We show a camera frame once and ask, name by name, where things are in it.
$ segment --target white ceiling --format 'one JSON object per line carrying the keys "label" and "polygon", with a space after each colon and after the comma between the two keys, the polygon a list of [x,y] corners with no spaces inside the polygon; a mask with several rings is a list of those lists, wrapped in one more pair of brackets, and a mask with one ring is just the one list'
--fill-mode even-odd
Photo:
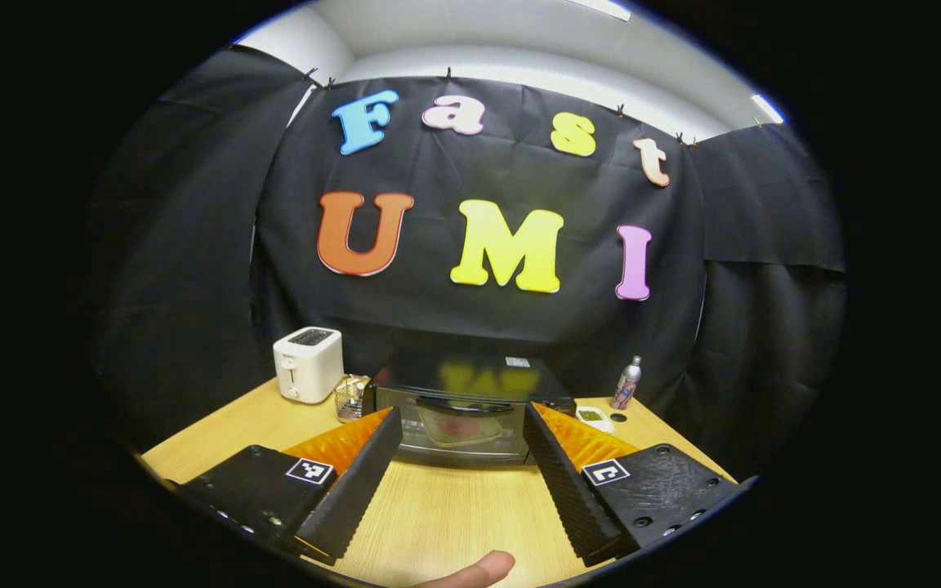
{"label": "white ceiling", "polygon": [[567,0],[320,0],[355,57],[434,45],[531,49],[597,64],[660,87],[742,129],[765,115],[727,66],[632,3],[623,22]]}

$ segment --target white wall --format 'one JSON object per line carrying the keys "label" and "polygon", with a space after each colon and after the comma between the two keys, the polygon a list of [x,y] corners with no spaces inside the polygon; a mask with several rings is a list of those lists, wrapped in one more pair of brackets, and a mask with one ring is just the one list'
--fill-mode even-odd
{"label": "white wall", "polygon": [[354,53],[313,7],[299,7],[262,23],[236,44],[259,49],[303,72],[317,67],[310,77],[322,85],[355,62]]}
{"label": "white wall", "polygon": [[684,133],[686,142],[727,133],[731,127],[650,83],[611,69],[554,56],[551,53],[478,45],[416,47],[355,60],[337,82],[355,79],[445,75],[523,83],[593,101],[623,112],[670,135]]}

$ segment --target wooden table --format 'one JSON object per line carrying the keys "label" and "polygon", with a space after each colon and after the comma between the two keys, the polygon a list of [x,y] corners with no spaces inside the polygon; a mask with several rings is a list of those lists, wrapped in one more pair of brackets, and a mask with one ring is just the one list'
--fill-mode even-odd
{"label": "wooden table", "polygon": [[[608,401],[576,399],[578,405],[605,414],[617,412]],[[623,413],[627,421],[613,423],[617,438],[642,449],[673,444],[732,479],[637,399]],[[250,444],[281,451],[340,424],[331,395],[318,405],[300,404],[281,397],[272,379],[164,440],[143,458],[159,476],[186,483]],[[516,559],[497,587],[540,586],[608,565],[587,567],[576,558],[535,465],[471,470],[392,461],[347,554],[332,569],[402,587],[447,576],[490,550],[509,551]]]}

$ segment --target ceiling light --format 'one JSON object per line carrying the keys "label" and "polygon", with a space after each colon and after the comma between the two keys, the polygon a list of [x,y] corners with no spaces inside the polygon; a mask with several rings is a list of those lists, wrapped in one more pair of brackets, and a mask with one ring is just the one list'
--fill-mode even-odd
{"label": "ceiling light", "polygon": [[754,103],[756,103],[758,107],[761,107],[761,110],[765,111],[765,114],[768,114],[769,118],[772,118],[775,123],[783,122],[783,117],[779,116],[776,109],[772,108],[772,105],[770,105],[765,98],[761,97],[761,94],[754,94],[754,96],[751,96],[751,99],[754,100]]}
{"label": "ceiling light", "polygon": [[582,5],[582,7],[594,8],[595,11],[604,12],[609,16],[616,16],[617,19],[623,22],[631,19],[631,11],[608,0],[569,0],[569,2],[575,2]]}

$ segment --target spray can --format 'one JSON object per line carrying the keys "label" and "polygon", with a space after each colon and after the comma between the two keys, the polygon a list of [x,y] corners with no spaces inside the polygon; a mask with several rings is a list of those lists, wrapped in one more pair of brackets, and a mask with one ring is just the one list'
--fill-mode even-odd
{"label": "spray can", "polygon": [[612,402],[609,406],[624,410],[631,402],[634,390],[638,388],[638,382],[641,380],[641,356],[634,356],[631,365],[623,368],[623,373],[619,377],[619,383],[616,384],[616,394],[613,394]]}

